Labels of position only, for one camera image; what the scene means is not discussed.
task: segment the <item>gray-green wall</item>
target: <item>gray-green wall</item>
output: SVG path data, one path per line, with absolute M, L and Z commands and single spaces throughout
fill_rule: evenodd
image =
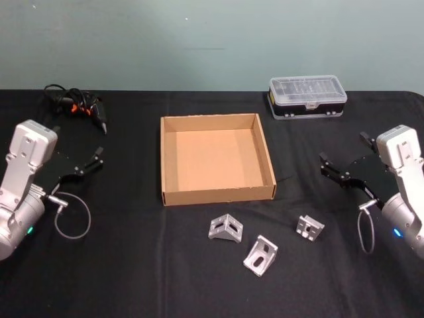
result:
M 0 88 L 424 93 L 423 0 L 1 0 Z

